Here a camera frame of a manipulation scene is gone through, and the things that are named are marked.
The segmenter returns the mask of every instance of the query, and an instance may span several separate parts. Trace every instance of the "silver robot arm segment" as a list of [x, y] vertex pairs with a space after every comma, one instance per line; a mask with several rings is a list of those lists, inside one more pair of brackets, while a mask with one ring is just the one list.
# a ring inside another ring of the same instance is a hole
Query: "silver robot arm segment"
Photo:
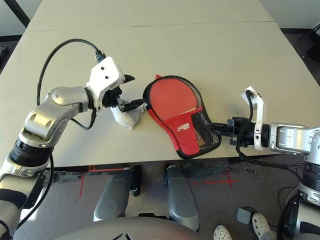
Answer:
[[80, 86], [55, 88], [26, 118], [0, 169], [0, 237], [13, 236], [22, 209], [34, 206], [45, 180], [43, 172], [49, 156], [68, 120], [88, 110], [88, 93]]

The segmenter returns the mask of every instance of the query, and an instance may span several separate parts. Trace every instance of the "sneaker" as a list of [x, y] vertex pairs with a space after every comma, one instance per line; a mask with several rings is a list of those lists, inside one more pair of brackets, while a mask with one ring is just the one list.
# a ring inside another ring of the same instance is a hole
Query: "sneaker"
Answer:
[[232, 238], [224, 225], [218, 225], [213, 232], [213, 240], [232, 240]]

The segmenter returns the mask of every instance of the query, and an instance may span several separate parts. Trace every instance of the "white object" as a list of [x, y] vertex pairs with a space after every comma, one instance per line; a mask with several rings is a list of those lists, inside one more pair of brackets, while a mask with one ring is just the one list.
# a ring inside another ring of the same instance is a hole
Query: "white object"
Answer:
[[218, 225], [213, 232], [213, 240], [232, 240], [232, 237], [224, 225]]
[[112, 57], [107, 56], [91, 69], [86, 87], [93, 93], [96, 111], [102, 111], [102, 99], [106, 91], [113, 90], [125, 81], [125, 76]]
[[264, 234], [268, 234], [268, 232], [272, 232], [268, 221], [266, 218], [259, 212], [256, 212], [252, 216], [252, 225], [255, 234], [257, 235], [258, 239], [261, 240]]
[[[255, 120], [255, 126], [254, 126], [254, 148], [258, 151], [263, 151], [264, 149], [261, 144], [261, 131], [262, 131], [263, 124], [266, 122], [267, 107], [263, 99], [253, 89], [252, 86], [247, 87], [245, 90], [246, 91], [250, 90], [251, 93], [253, 94], [253, 97], [251, 98], [252, 107], [253, 107], [253, 110], [256, 110], [256, 120]], [[242, 93], [241, 96], [249, 105], [249, 100], [247, 98], [246, 92]]]
[[[127, 100], [122, 100], [125, 104], [129, 103]], [[134, 129], [135, 125], [139, 121], [140, 113], [144, 112], [144, 105], [137, 107], [136, 109], [121, 112], [119, 107], [111, 107], [116, 122], [122, 126], [129, 127], [130, 130]]]

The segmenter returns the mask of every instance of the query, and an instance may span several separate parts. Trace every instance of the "cable connector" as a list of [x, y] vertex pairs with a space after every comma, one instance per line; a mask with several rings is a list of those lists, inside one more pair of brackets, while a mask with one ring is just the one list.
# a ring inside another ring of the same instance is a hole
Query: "cable connector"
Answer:
[[95, 59], [96, 59], [97, 63], [100, 63], [105, 58], [106, 58], [106, 55], [103, 51], [98, 50], [95, 52]]

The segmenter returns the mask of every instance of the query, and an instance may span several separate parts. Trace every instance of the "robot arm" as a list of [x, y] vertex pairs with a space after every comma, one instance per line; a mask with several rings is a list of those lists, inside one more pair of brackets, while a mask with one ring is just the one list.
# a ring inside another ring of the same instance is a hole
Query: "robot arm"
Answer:
[[27, 116], [13, 150], [0, 169], [0, 239], [14, 235], [22, 209], [35, 205], [43, 188], [45, 168], [67, 123], [88, 109], [119, 107], [134, 109], [142, 101], [123, 104], [119, 85], [134, 80], [124, 75], [111, 57], [100, 59], [91, 70], [86, 88], [57, 87]]

